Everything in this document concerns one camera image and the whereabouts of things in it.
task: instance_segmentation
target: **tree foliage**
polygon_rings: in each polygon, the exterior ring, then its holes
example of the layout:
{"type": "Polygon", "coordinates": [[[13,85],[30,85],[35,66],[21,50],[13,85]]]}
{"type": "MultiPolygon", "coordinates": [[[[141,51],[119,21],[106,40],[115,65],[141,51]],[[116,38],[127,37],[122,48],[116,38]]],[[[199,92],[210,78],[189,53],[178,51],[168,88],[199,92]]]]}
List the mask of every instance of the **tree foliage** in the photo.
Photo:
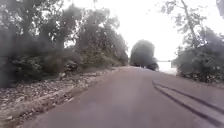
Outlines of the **tree foliage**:
{"type": "Polygon", "coordinates": [[[158,64],[154,58],[155,46],[146,40],[139,40],[132,48],[130,65],[155,70],[158,64]]]}
{"type": "Polygon", "coordinates": [[[223,79],[224,42],[211,42],[178,54],[173,61],[179,75],[201,82],[215,82],[223,79]]]}
{"type": "Polygon", "coordinates": [[[203,7],[189,7],[184,0],[168,0],[162,6],[161,12],[174,19],[178,32],[184,35],[184,39],[187,38],[188,40],[184,43],[196,48],[200,45],[198,31],[203,28],[203,21],[207,19],[200,14],[202,10],[203,7]]]}
{"type": "Polygon", "coordinates": [[[127,63],[119,20],[108,9],[63,7],[63,0],[0,1],[0,86],[88,68],[97,59],[127,63]],[[87,67],[86,60],[92,61],[87,67]]]}

